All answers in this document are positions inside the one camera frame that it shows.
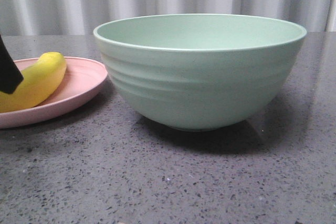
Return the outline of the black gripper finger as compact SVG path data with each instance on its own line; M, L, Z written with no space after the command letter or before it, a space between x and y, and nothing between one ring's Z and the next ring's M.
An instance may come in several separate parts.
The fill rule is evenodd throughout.
M0 41L1 92L12 94L23 81L23 75L8 53L2 37L0 38Z

